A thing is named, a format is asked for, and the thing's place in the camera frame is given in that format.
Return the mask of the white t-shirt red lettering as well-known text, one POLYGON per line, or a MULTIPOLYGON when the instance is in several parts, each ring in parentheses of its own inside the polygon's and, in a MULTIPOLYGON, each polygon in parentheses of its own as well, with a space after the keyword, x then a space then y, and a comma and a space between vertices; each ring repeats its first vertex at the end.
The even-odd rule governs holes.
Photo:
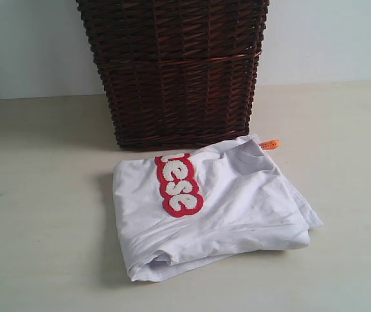
POLYGON ((114 168, 132 281, 164 281, 236 254, 304 248, 322 221, 256 135, 114 168))

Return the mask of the dark brown wicker basket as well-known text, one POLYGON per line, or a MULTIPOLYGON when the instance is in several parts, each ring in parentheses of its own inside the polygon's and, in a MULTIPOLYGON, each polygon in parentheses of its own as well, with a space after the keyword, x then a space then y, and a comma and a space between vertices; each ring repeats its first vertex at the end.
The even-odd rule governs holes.
POLYGON ((119 146, 248 134, 267 1, 78 1, 119 146))

